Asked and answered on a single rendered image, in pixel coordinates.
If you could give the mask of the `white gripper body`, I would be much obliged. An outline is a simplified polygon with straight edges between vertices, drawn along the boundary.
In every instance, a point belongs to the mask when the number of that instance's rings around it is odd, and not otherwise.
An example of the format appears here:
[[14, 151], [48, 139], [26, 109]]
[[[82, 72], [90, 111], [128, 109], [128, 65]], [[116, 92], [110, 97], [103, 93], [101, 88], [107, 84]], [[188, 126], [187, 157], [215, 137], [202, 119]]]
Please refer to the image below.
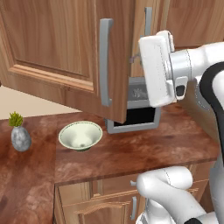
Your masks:
[[170, 54], [174, 52], [173, 36], [159, 31], [138, 40], [150, 106], [162, 107], [174, 102]]

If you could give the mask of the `pale green bowl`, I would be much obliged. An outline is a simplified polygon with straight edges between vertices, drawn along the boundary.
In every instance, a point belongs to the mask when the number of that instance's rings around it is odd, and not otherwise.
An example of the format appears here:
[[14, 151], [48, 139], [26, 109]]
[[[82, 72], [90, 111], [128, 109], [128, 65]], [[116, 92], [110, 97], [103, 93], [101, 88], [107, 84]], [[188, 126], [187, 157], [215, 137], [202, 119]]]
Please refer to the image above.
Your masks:
[[86, 151], [102, 139], [102, 128], [89, 121], [73, 122], [59, 132], [59, 142], [75, 151]]

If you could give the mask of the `wooden base cabinet door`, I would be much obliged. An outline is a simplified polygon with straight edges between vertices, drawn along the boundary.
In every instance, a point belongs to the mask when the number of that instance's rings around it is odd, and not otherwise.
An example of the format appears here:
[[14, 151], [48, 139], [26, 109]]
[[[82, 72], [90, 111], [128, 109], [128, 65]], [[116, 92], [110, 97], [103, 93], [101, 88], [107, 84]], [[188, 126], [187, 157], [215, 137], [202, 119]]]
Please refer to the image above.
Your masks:
[[[136, 217], [130, 219], [132, 197], [136, 196]], [[66, 224], [135, 224], [145, 207], [137, 190], [111, 194], [63, 207]]]
[[192, 183], [192, 186], [188, 189], [188, 192], [200, 202], [202, 195], [207, 187], [208, 180], [200, 180]]

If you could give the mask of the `grey toaster oven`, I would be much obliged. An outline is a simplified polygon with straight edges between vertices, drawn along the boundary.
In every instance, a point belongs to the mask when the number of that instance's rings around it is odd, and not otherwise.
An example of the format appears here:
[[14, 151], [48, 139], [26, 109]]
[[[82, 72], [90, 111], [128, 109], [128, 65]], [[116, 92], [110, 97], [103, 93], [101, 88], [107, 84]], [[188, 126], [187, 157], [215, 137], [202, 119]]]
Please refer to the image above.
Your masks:
[[105, 119], [109, 134], [155, 129], [159, 125], [161, 108], [149, 104], [144, 77], [130, 77], [126, 121], [124, 123]]

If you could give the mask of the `wooden drawer front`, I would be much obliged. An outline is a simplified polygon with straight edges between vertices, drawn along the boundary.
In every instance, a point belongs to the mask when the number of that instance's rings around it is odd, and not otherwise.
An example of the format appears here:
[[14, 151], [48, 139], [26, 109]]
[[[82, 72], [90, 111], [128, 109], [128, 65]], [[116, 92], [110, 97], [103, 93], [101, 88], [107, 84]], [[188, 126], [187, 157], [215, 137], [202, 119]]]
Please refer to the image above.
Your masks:
[[135, 190], [136, 187], [130, 184], [131, 181], [137, 181], [137, 174], [94, 180], [90, 184], [91, 197], [94, 198]]

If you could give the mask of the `green plant in grey vase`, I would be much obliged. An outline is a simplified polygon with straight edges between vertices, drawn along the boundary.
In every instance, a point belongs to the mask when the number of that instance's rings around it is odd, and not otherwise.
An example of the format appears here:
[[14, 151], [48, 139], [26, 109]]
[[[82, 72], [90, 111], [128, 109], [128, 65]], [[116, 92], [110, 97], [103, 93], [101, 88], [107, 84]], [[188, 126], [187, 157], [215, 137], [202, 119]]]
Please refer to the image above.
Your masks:
[[14, 111], [10, 113], [9, 125], [12, 127], [10, 140], [15, 150], [27, 151], [32, 144], [32, 139], [27, 129], [22, 126], [23, 117]]

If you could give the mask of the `wooden wall cabinet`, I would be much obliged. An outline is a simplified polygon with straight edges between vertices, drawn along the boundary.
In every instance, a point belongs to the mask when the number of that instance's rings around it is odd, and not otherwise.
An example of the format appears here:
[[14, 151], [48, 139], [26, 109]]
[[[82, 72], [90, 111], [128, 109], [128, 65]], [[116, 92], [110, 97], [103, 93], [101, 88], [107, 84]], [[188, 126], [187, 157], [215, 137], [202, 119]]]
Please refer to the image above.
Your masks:
[[176, 48], [224, 40], [224, 0], [171, 0], [166, 29]]

